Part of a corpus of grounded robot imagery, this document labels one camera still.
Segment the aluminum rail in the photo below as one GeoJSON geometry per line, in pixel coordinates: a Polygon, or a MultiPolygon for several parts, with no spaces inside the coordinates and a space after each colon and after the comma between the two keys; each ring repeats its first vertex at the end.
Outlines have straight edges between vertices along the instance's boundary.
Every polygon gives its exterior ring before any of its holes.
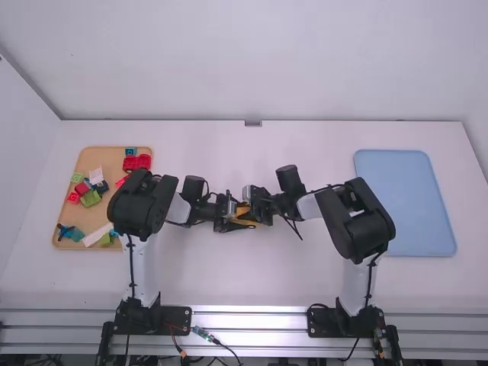
{"type": "MultiPolygon", "coordinates": [[[[345,357],[354,339],[311,339],[304,307],[193,306],[192,325],[211,331],[243,357],[345,357]]],[[[112,310],[0,309],[0,353],[96,354],[101,327],[112,310]]],[[[488,360],[488,314],[385,313],[398,327],[404,358],[488,360]]],[[[116,335],[112,354],[123,354],[126,337],[116,335]]],[[[189,355],[228,355],[190,334],[178,337],[189,355]]],[[[130,354],[176,355],[168,336],[132,335],[130,354]]],[[[362,339],[353,355],[373,358],[362,339]]]]}

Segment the black cable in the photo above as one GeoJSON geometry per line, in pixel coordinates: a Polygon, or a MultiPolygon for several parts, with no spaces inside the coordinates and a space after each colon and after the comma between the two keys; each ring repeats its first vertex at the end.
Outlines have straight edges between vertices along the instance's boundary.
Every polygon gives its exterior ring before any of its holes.
{"type": "MultiPolygon", "coordinates": [[[[371,282],[373,281],[373,267],[376,267],[376,260],[380,255],[383,253],[378,253],[375,255],[375,257],[369,262],[368,265],[368,291],[366,292],[366,300],[364,301],[364,308],[368,307],[369,304],[369,299],[371,299],[371,282]]],[[[352,354],[354,353],[354,350],[356,349],[356,345],[358,345],[359,338],[356,339],[356,342],[354,342],[354,345],[351,348],[351,351],[349,352],[348,357],[346,358],[340,358],[339,360],[342,362],[348,361],[352,354]]]]}
{"type": "Polygon", "coordinates": [[[212,361],[210,361],[210,363],[207,364],[207,366],[211,366],[215,362],[216,359],[217,359],[217,357],[212,358],[212,361]]]}
{"type": "Polygon", "coordinates": [[[56,359],[57,355],[54,355],[54,357],[53,357],[53,356],[51,356],[51,355],[46,355],[46,356],[47,356],[47,357],[48,357],[48,358],[51,360],[51,362],[52,362],[52,363],[54,363],[56,366],[63,366],[63,363],[62,363],[60,360],[56,359]]]}
{"type": "Polygon", "coordinates": [[[221,341],[219,341],[217,338],[214,338],[213,341],[212,341],[213,344],[215,345],[220,345],[222,347],[224,347],[227,351],[229,351],[230,353],[232,353],[234,355],[234,357],[236,358],[237,360],[237,363],[239,364],[239,366],[241,366],[241,360],[239,360],[239,357],[237,357],[236,353],[230,349],[230,347],[227,347],[226,345],[222,344],[221,341]]]}
{"type": "Polygon", "coordinates": [[[358,342],[359,342],[359,338],[356,338],[356,342],[354,342],[354,345],[352,346],[351,351],[349,352],[348,357],[346,357],[346,358],[340,358],[339,361],[342,361],[342,362],[349,361],[349,359],[351,358],[352,354],[354,353],[354,350],[356,349],[356,345],[358,345],[358,342]]]}
{"type": "Polygon", "coordinates": [[[43,358],[42,360],[38,360],[38,361],[35,361],[35,362],[31,362],[30,364],[26,364],[25,366],[32,366],[34,364],[43,364],[46,361],[49,361],[49,358],[43,358]]]}
{"type": "Polygon", "coordinates": [[[220,358],[216,357],[217,361],[219,361],[223,366],[229,366],[226,364],[224,361],[222,361],[220,358]]]}
{"type": "Polygon", "coordinates": [[[188,357],[188,362],[190,362],[191,364],[196,364],[197,362],[200,362],[204,358],[205,356],[200,356],[199,358],[195,358],[194,360],[192,360],[191,357],[188,357]]]}
{"type": "Polygon", "coordinates": [[[323,309],[329,309],[329,307],[327,305],[324,305],[323,303],[313,303],[307,309],[307,315],[310,317],[310,320],[312,320],[315,324],[318,324],[320,326],[324,326],[325,323],[319,322],[316,319],[316,317],[313,315],[313,311],[312,310],[313,310],[314,307],[322,307],[323,309]]]}
{"type": "MultiPolygon", "coordinates": [[[[129,242],[126,244],[126,247],[129,248],[129,265],[130,265],[130,288],[132,289],[132,298],[136,298],[136,283],[134,282],[134,264],[133,264],[133,247],[134,244],[132,243],[132,238],[129,234],[126,234],[129,242]]],[[[129,318],[129,326],[127,327],[127,339],[125,342],[125,353],[124,353],[124,364],[127,363],[127,356],[129,355],[129,340],[130,340],[130,321],[129,318]]]]}
{"type": "Polygon", "coordinates": [[[229,347],[227,347],[226,345],[223,345],[222,343],[220,343],[220,345],[222,347],[224,347],[227,351],[229,351],[230,353],[232,353],[234,355],[234,357],[237,360],[238,365],[240,366],[241,365],[241,360],[239,360],[239,357],[237,357],[236,353],[232,349],[230,349],[229,347]]]}
{"type": "Polygon", "coordinates": [[[298,231],[297,224],[295,223],[295,220],[291,219],[290,217],[286,217],[285,215],[280,215],[283,217],[283,220],[285,223],[288,224],[288,226],[295,232],[295,234],[298,235],[301,241],[303,241],[302,236],[300,235],[300,232],[298,231]]]}

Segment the green lego brick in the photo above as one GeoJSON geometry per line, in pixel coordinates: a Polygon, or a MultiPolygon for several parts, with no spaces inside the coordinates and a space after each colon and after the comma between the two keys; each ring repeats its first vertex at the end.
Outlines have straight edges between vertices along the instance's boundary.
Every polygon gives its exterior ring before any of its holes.
{"type": "Polygon", "coordinates": [[[107,246],[111,246],[114,243],[112,242],[110,233],[106,233],[100,238],[100,240],[97,241],[97,244],[100,244],[100,246],[103,247],[107,247],[107,246]]]}
{"type": "Polygon", "coordinates": [[[83,174],[82,173],[77,173],[77,172],[74,172],[70,181],[73,182],[73,183],[79,183],[83,180],[83,174]]]}
{"type": "Polygon", "coordinates": [[[91,207],[99,203],[101,201],[101,197],[97,191],[88,191],[82,195],[79,200],[82,202],[83,206],[91,207]]]}

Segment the white table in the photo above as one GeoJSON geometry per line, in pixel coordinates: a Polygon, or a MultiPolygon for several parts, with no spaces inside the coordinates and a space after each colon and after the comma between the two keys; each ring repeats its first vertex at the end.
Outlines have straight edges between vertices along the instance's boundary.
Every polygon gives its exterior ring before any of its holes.
{"type": "MultiPolygon", "coordinates": [[[[237,197],[246,184],[277,192],[275,169],[287,164],[297,165],[303,183],[315,189],[355,177],[352,157],[358,149],[426,152],[457,253],[385,258],[377,302],[399,326],[406,358],[440,353],[488,358],[488,335],[478,333],[488,331],[488,185],[466,133],[461,123],[385,121],[264,121],[262,128],[244,127],[243,121],[65,122],[0,281],[0,307],[12,309],[0,310],[0,320],[12,326],[0,335],[0,352],[27,344],[33,352],[66,353],[77,345],[78,352],[96,353],[101,324],[112,318],[124,292],[127,264],[121,252],[59,251],[50,243],[79,151],[90,145],[151,146],[152,170],[178,176],[180,188],[186,175],[200,175],[212,191],[230,189],[237,197]],[[36,334],[24,327],[39,325],[52,328],[36,334]]],[[[213,233],[206,224],[190,230],[164,226],[159,234],[162,302],[196,304],[193,324],[223,329],[221,340],[241,355],[347,355],[349,340],[312,340],[304,332],[308,305],[333,305],[342,259],[324,222],[299,223],[299,229],[303,242],[280,220],[273,227],[227,234],[213,233]]],[[[134,337],[139,348],[131,351],[173,352],[166,338],[134,337]]],[[[181,342],[193,354],[215,351],[194,337],[181,342]]],[[[122,352],[123,343],[116,337],[114,352],[122,352]]],[[[371,355],[369,343],[361,341],[355,356],[371,355]]]]}

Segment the building block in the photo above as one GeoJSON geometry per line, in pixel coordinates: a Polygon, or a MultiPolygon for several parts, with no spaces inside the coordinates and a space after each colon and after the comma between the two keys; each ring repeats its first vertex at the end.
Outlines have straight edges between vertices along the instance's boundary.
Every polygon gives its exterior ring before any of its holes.
{"type": "Polygon", "coordinates": [[[137,155],[137,148],[136,147],[126,147],[125,148],[125,156],[136,156],[137,155]]]}
{"type": "Polygon", "coordinates": [[[109,189],[107,181],[101,181],[100,183],[97,183],[96,185],[92,185],[92,188],[98,192],[99,196],[102,196],[103,193],[105,193],[109,189]]]}
{"type": "Polygon", "coordinates": [[[68,197],[66,199],[68,202],[71,202],[72,204],[79,204],[79,194],[76,192],[71,192],[68,194],[68,197]]]}
{"type": "Polygon", "coordinates": [[[88,234],[83,238],[83,244],[85,244],[85,247],[89,247],[94,245],[98,240],[101,239],[103,235],[106,233],[109,233],[110,230],[114,228],[114,225],[112,223],[107,223],[106,225],[103,225],[100,229],[97,229],[91,234],[88,234]]]}
{"type": "Polygon", "coordinates": [[[151,156],[147,154],[140,154],[137,156],[137,168],[151,169],[151,156]]]}
{"type": "Polygon", "coordinates": [[[97,191],[88,191],[82,195],[79,200],[82,202],[83,206],[88,208],[98,204],[101,201],[101,197],[97,191]]]}
{"type": "Polygon", "coordinates": [[[125,157],[124,163],[122,165],[122,169],[126,173],[131,173],[132,171],[137,169],[137,164],[138,164],[137,156],[129,155],[125,157]]]}
{"type": "Polygon", "coordinates": [[[85,234],[76,226],[64,226],[60,223],[56,226],[59,229],[58,242],[60,242],[62,238],[71,239],[73,242],[79,242],[85,237],[85,234]]]}
{"type": "Polygon", "coordinates": [[[97,244],[100,244],[102,247],[108,247],[114,244],[112,241],[112,237],[110,233],[105,233],[100,240],[97,241],[97,244]]]}
{"type": "Polygon", "coordinates": [[[96,168],[95,170],[91,170],[88,175],[90,176],[90,184],[96,185],[104,180],[104,173],[101,170],[101,166],[96,168]]]}
{"type": "Polygon", "coordinates": [[[83,181],[82,183],[79,183],[75,186],[75,192],[81,197],[85,193],[89,192],[90,188],[86,185],[86,183],[83,181]]]}
{"type": "Polygon", "coordinates": [[[72,183],[79,183],[83,180],[83,174],[82,173],[77,173],[77,172],[74,172],[73,175],[71,176],[71,179],[70,181],[72,183]]]}
{"type": "Polygon", "coordinates": [[[85,237],[85,234],[80,229],[78,229],[77,227],[75,227],[73,230],[71,230],[71,238],[70,239],[73,242],[79,242],[84,237],[85,237]]]}
{"type": "Polygon", "coordinates": [[[113,236],[114,238],[119,237],[119,233],[117,231],[115,231],[115,229],[111,229],[109,234],[110,234],[110,236],[113,236]]]}
{"type": "Polygon", "coordinates": [[[127,178],[129,178],[130,174],[126,175],[125,177],[123,177],[122,179],[119,179],[118,181],[115,182],[115,187],[117,188],[120,188],[122,187],[122,185],[125,183],[125,181],[127,180],[127,178]]]}

